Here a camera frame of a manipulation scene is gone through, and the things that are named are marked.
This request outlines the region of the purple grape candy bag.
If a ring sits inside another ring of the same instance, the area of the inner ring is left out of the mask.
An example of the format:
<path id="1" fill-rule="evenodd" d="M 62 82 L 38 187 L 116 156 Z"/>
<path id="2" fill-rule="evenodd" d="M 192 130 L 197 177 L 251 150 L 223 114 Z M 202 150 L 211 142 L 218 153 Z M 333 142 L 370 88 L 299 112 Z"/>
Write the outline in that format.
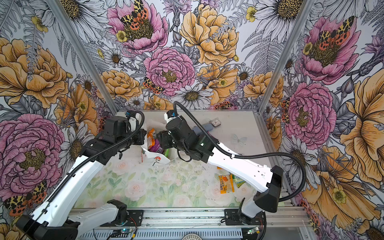
<path id="1" fill-rule="evenodd" d="M 164 149 L 160 146 L 159 140 L 155 140 L 155 144 L 149 149 L 150 152 L 162 154 Z"/>

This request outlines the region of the orange white snack packet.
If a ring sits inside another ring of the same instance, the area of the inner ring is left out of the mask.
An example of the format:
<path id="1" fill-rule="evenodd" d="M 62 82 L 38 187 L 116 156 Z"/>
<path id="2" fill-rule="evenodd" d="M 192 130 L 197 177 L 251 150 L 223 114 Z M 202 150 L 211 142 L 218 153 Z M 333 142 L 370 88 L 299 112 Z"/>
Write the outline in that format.
<path id="1" fill-rule="evenodd" d="M 148 148 L 152 148 L 156 143 L 156 130 L 154 128 L 150 129 L 147 133 L 147 143 Z"/>

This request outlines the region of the white paper bag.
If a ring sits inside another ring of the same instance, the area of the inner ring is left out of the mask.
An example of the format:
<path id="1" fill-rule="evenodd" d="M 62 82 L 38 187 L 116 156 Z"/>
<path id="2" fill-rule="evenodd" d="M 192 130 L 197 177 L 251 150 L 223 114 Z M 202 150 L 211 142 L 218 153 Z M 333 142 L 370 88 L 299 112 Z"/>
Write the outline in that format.
<path id="1" fill-rule="evenodd" d="M 159 167 L 176 160 L 178 157 L 176 150 L 161 147 L 156 138 L 161 131 L 166 130 L 166 125 L 153 120 L 146 120 L 144 128 L 147 134 L 146 141 L 142 145 L 141 163 L 146 166 Z"/>

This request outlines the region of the small orange snack packet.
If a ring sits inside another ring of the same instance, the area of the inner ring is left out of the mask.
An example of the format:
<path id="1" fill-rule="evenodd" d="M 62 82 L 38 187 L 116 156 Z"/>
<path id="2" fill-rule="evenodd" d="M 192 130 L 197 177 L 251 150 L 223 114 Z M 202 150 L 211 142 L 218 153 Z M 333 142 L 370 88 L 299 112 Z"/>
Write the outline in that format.
<path id="1" fill-rule="evenodd" d="M 219 182 L 220 182 L 220 193 L 221 194 L 227 194 L 227 193 L 234 193 L 234 183 L 233 183 L 233 175 L 220 175 L 219 176 Z"/>

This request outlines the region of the green yellow snack packet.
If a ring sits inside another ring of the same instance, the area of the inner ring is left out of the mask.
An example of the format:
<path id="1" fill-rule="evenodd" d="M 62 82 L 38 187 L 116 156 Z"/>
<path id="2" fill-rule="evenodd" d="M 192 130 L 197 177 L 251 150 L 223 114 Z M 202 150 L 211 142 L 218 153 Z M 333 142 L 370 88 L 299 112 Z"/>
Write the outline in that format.
<path id="1" fill-rule="evenodd" d="M 231 174 L 232 182 L 238 189 L 246 182 L 236 175 Z"/>

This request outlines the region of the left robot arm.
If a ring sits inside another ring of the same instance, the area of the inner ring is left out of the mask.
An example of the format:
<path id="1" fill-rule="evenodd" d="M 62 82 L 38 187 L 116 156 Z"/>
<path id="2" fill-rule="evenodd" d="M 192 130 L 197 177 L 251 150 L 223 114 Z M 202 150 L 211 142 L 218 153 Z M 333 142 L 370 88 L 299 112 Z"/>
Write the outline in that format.
<path id="1" fill-rule="evenodd" d="M 128 111 L 125 117 L 107 119 L 104 130 L 85 144 L 56 189 L 32 214 L 17 220 L 16 227 L 23 235 L 31 240 L 75 240 L 104 224 L 123 226 L 129 216 L 126 204 L 118 200 L 110 200 L 80 216 L 70 212 L 90 181 L 112 157 L 122 156 L 132 145 L 144 144 L 144 122 L 141 111 Z"/>

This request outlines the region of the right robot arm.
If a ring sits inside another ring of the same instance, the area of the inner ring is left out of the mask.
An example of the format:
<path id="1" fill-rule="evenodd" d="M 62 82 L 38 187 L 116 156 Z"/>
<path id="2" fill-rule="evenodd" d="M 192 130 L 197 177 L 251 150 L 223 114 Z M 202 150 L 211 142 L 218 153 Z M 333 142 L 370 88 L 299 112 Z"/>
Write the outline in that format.
<path id="1" fill-rule="evenodd" d="M 222 168 L 244 180 L 256 189 L 256 194 L 242 200 L 239 213 L 241 221 L 249 224 L 261 211 L 275 213 L 278 210 L 282 189 L 283 169 L 257 164 L 249 159 L 236 158 L 236 153 L 204 132 L 197 135 L 182 116 L 173 110 L 164 115 L 166 129 L 157 134 L 163 149 L 174 148 L 182 159 L 201 161 Z"/>

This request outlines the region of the small white tag card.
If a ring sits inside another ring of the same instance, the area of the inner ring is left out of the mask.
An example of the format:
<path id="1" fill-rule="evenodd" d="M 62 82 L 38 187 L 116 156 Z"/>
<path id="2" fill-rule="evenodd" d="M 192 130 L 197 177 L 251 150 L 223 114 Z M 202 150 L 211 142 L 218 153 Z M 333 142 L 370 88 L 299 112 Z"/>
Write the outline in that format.
<path id="1" fill-rule="evenodd" d="M 210 124 L 216 128 L 216 127 L 220 126 L 222 123 L 219 119 L 214 119 L 214 120 L 210 121 Z"/>

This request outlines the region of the floral pastel table mat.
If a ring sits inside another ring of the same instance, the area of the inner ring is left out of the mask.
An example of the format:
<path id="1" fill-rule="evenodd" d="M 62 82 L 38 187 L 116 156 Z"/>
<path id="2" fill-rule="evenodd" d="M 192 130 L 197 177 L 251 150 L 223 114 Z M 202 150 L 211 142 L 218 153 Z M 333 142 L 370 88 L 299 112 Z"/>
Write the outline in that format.
<path id="1" fill-rule="evenodd" d="M 128 208 L 237 207 L 256 190 L 249 184 L 221 193 L 220 176 L 228 172 L 215 166 L 173 160 L 158 167 L 143 163 L 140 151 L 113 157 L 90 181 L 75 208 L 98 208 L 118 200 Z"/>

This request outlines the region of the aluminium front rail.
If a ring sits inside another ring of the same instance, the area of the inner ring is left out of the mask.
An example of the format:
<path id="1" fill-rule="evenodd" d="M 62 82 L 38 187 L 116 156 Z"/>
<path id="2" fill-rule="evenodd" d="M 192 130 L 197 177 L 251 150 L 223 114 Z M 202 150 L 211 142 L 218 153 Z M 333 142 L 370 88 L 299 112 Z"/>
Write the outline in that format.
<path id="1" fill-rule="evenodd" d="M 221 223 L 224 209 L 238 208 L 142 208 L 144 219 L 140 227 L 96 227 L 77 240 L 105 240 L 112 233 L 118 233 L 117 240 L 130 239 L 138 230 L 137 240 L 181 239 L 187 234 L 197 234 L 204 240 L 248 239 L 261 236 L 265 240 L 314 240 L 315 233 L 310 226 L 304 208 L 279 207 L 276 213 L 263 212 L 262 226 L 226 226 Z M 80 216 L 93 209 L 73 209 L 70 215 Z"/>

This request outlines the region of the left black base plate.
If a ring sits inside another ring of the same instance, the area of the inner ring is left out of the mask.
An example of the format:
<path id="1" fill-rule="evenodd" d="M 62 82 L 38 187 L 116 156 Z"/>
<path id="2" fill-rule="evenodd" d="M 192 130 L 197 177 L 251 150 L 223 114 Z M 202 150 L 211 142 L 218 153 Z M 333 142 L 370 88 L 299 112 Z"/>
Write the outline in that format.
<path id="1" fill-rule="evenodd" d="M 140 227 L 144 219 L 143 210 L 127 210 L 128 218 L 122 222 L 118 223 L 113 221 L 112 223 L 106 223 L 101 225 L 101 227 Z"/>

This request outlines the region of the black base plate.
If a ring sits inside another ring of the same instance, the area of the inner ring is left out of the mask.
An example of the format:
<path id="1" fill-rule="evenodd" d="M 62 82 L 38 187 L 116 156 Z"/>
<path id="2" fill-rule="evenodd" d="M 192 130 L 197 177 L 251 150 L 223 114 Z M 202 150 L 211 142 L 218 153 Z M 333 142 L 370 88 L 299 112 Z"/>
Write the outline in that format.
<path id="1" fill-rule="evenodd" d="M 221 223 L 226 224 L 226 226 L 262 226 L 264 225 L 263 212 L 258 213 L 254 218 L 250 218 L 239 213 L 239 210 L 224 209 L 224 217 L 222 218 Z"/>
<path id="2" fill-rule="evenodd" d="M 122 222 L 118 223 L 113 221 L 112 223 L 106 223 L 101 225 L 101 227 L 140 227 L 144 219 L 143 210 L 127 210 L 128 218 Z"/>

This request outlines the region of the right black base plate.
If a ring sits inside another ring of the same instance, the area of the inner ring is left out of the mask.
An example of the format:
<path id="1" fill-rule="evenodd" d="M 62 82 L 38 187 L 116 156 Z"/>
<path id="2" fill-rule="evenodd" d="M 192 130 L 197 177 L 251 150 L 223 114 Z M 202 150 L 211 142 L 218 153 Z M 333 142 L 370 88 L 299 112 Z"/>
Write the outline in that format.
<path id="1" fill-rule="evenodd" d="M 226 226 L 262 226 L 264 225 L 263 212 L 258 213 L 254 218 L 250 218 L 239 213 L 239 210 L 224 209 L 224 217 L 222 218 L 221 223 L 226 224 Z"/>

